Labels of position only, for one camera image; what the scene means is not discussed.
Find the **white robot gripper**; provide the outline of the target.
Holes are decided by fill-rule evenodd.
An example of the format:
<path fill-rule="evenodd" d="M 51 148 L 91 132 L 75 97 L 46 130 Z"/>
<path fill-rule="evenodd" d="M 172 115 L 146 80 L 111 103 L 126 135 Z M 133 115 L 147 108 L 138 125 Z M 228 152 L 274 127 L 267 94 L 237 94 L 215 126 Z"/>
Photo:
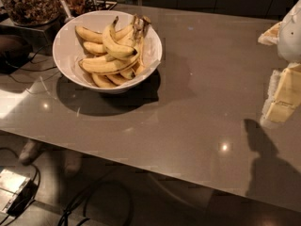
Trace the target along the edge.
<path fill-rule="evenodd" d="M 277 45 L 277 53 L 289 62 L 301 61 L 301 0 L 258 38 L 263 45 Z M 282 72 L 273 70 L 260 124 L 277 128 L 301 105 L 301 64 L 290 63 Z"/>

